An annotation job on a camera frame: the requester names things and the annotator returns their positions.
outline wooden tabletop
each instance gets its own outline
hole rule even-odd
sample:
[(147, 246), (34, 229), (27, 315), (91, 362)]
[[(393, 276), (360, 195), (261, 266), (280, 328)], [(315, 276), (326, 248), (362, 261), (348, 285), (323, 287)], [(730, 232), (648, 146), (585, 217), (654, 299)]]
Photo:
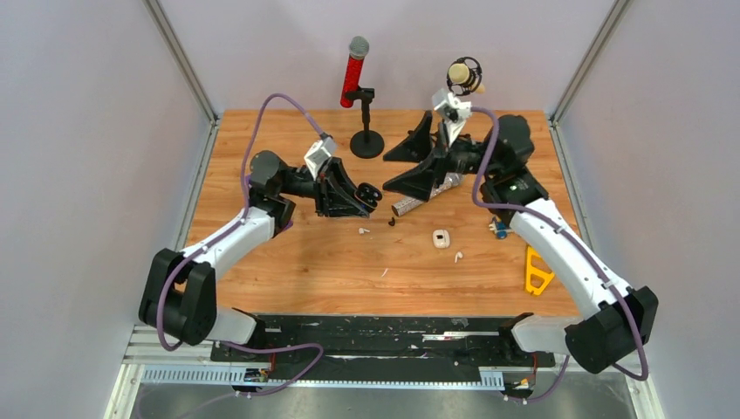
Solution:
[[(575, 217), (563, 183), (545, 115), (523, 115), (531, 128), (535, 152), (529, 168), (575, 229)], [(355, 184), (383, 182), (412, 163), (362, 160), (349, 151), (349, 139), (361, 129), (359, 111), (311, 112), (338, 143), (336, 156)], [(386, 151), (418, 124), (422, 110), (373, 110), (371, 128), (383, 135)], [(229, 111), (223, 117), (188, 238), (204, 239), (231, 220), (242, 207), (239, 168), (251, 136), (256, 111)], [(476, 115), (464, 133), (482, 140), (490, 121)], [(293, 166), (317, 135), (300, 113), (268, 110), (256, 153), (269, 149)], [(473, 175), (460, 187), (432, 199), (388, 225), (391, 204), (401, 199), (384, 192), (370, 219), (319, 218), (313, 200), (291, 196), (295, 225), (245, 256), (217, 285), (220, 305), (254, 313), (322, 313), (441, 316), (513, 316), (577, 314), (569, 294), (553, 280), (541, 296), (524, 291), (525, 243), (516, 235), (497, 240), (488, 230), (491, 214), (470, 200)], [(370, 230), (360, 235), (358, 228)], [(446, 229), (448, 249), (432, 245), (432, 231)], [(463, 258), (456, 264), (455, 254)]]

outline microphone stand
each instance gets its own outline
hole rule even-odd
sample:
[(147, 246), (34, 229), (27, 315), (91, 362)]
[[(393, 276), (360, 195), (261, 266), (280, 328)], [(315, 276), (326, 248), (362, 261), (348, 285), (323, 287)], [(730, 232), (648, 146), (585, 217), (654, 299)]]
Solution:
[(352, 154), (360, 159), (372, 159), (383, 152), (386, 146), (382, 135), (370, 129), (370, 104), (375, 98), (375, 89), (371, 87), (358, 87), (354, 92), (345, 93), (345, 98), (354, 102), (360, 100), (362, 103), (362, 131), (352, 136), (349, 149)]

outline beige small object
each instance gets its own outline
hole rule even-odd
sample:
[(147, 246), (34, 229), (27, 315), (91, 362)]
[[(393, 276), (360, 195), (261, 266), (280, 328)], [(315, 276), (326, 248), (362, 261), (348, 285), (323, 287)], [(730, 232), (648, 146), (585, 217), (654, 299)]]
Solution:
[(432, 233), (432, 243), (437, 249), (447, 249), (449, 247), (449, 231), (435, 230)]
[[(454, 63), (447, 70), (447, 75), (453, 83), (464, 83), (468, 77), (470, 77), (470, 69), (463, 63)], [(474, 90), (475, 93), (485, 93), (485, 86), (483, 83), (478, 85), (478, 88)]]

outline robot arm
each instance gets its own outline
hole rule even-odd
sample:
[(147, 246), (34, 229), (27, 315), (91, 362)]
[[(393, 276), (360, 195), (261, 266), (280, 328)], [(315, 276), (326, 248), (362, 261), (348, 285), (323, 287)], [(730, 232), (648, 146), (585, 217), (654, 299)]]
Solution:
[[(442, 98), (442, 93), (444, 91), (438, 92), (435, 97)], [(435, 99), (435, 103), (441, 104), (436, 109), (443, 118), (437, 132), (430, 133), (431, 113), (427, 112), (419, 126), (409, 132), (407, 139), (383, 156), (386, 161), (418, 163), (386, 182), (383, 189), (427, 201), (431, 190), (439, 186), (447, 173), (475, 174), (483, 163), (492, 130), (483, 142), (460, 135), (455, 131), (462, 128), (460, 119), (454, 120), (456, 111), (461, 111), (458, 116), (467, 114), (469, 104), (461, 105), (459, 100), (450, 99)], [(634, 290), (588, 250), (602, 266), (609, 282), (605, 284), (598, 277), (579, 250), (562, 234), (568, 232), (580, 242), (549, 199), (547, 191), (526, 167), (534, 151), (526, 119), (505, 115), (499, 119), (499, 126), (498, 141), (485, 170), (485, 182), (481, 185), (483, 200), (516, 204), (560, 223), (554, 230), (523, 211), (490, 210), (539, 253), (572, 295), (581, 315), (578, 318), (547, 318), (525, 313), (499, 332), (511, 340), (515, 352), (570, 354), (585, 370), (597, 374), (635, 350), (625, 313), (609, 286), (614, 285), (627, 302), (643, 343), (649, 339), (658, 300), (647, 287)], [(449, 141), (453, 136), (456, 141)]]
[[(312, 198), (319, 216), (370, 216), (382, 194), (367, 183), (355, 186), (342, 160), (332, 156), (335, 149), (330, 136), (316, 141), (301, 168), (288, 166), (271, 151), (256, 154), (248, 177), (250, 207), (201, 242), (179, 252), (163, 249), (154, 256), (139, 307), (140, 320), (156, 325), (157, 304), (167, 277), (184, 258), (195, 255), (175, 277), (175, 284), (187, 281), (185, 289), (172, 286), (168, 290), (165, 333), (189, 345), (225, 340), (259, 346), (264, 324), (248, 313), (216, 306), (216, 281), (247, 253), (290, 228), (295, 203), (282, 194)], [(219, 237), (212, 246), (206, 245)]]

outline white wall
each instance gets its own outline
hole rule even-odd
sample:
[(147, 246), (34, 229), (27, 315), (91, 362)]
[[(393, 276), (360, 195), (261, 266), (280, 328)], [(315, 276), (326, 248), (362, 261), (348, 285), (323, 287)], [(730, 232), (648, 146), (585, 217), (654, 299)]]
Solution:
[(141, 1), (0, 2), (0, 417), (101, 417), (207, 122)]
[(667, 417), (737, 417), (740, 3), (637, 0), (563, 123), (596, 250), (660, 306)]
[(470, 55), (490, 91), (478, 105), (549, 112), (613, 0), (161, 2), (219, 112), (275, 91), (339, 107), (355, 35), (370, 42), (360, 85), (376, 89), (374, 107), (429, 107), (448, 65)]

